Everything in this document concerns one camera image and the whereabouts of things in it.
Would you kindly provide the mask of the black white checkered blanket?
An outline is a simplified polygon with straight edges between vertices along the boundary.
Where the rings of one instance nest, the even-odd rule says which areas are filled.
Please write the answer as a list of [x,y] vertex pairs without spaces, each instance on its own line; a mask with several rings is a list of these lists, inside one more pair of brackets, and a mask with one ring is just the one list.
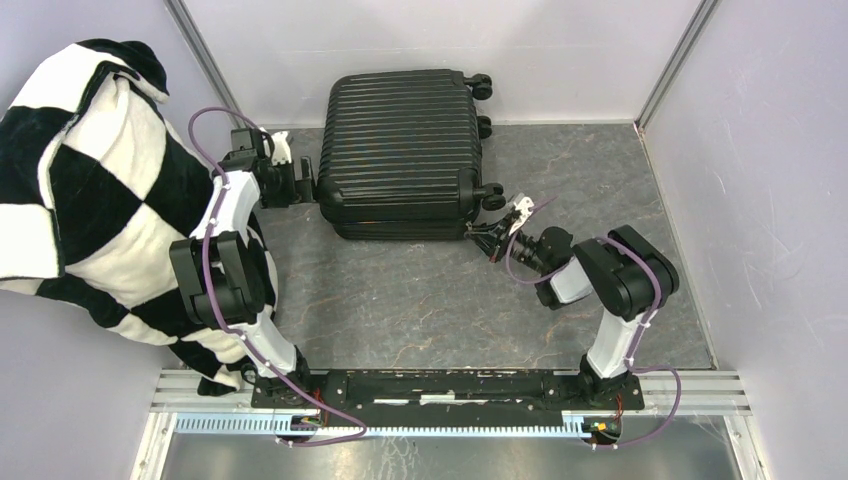
[[140,41],[82,40],[36,67],[1,120],[1,286],[167,347],[199,395],[224,396],[250,359],[178,290],[169,250],[201,224],[213,180],[161,114],[168,96]]

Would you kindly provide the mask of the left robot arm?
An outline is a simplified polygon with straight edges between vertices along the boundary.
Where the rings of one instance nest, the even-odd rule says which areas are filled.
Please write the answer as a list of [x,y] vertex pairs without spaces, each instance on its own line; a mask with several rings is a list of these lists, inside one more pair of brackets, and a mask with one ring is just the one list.
[[213,191],[189,238],[173,243],[171,264],[189,318],[235,341],[251,360],[250,381],[290,407],[306,405],[314,381],[300,350],[273,323],[276,274],[251,228],[255,208],[304,203],[314,181],[295,177],[286,131],[245,128],[213,167]]

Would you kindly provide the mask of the aluminium frame rail base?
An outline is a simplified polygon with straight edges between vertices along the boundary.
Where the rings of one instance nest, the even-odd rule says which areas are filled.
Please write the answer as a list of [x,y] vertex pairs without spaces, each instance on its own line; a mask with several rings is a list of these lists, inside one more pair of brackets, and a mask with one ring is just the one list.
[[354,436],[608,440],[628,417],[721,419],[744,479],[764,479],[752,411],[738,374],[685,370],[635,374],[582,395],[577,376],[556,370],[317,370],[307,402],[269,380],[223,397],[197,395],[197,376],[160,374],[131,475],[161,477],[178,433],[259,435],[305,443]]

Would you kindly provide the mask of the black suitcase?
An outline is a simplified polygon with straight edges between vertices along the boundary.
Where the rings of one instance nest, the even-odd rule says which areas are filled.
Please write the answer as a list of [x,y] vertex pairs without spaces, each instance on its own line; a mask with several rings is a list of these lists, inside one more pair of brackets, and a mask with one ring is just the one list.
[[506,204],[483,179],[492,78],[452,69],[345,76],[331,87],[315,194],[347,240],[450,241]]

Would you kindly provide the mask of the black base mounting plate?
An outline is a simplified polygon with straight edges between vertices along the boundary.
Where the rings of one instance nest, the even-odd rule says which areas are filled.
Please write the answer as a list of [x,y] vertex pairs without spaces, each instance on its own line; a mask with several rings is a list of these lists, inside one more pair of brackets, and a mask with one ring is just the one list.
[[639,379],[595,401],[571,396],[577,372],[548,369],[312,371],[299,386],[246,374],[256,409],[296,409],[320,427],[547,427],[564,412],[616,415],[644,408]]

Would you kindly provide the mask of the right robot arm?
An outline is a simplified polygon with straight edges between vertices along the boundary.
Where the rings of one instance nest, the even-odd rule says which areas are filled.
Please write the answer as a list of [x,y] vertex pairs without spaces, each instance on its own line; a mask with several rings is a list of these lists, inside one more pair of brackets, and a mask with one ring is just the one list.
[[590,294],[598,297],[601,323],[569,394],[591,408],[602,408],[632,377],[633,356],[644,331],[679,288],[677,269],[630,225],[575,242],[561,227],[548,227],[533,237],[516,223],[510,215],[497,223],[471,225],[465,236],[490,262],[518,262],[538,273],[529,283],[551,310]]

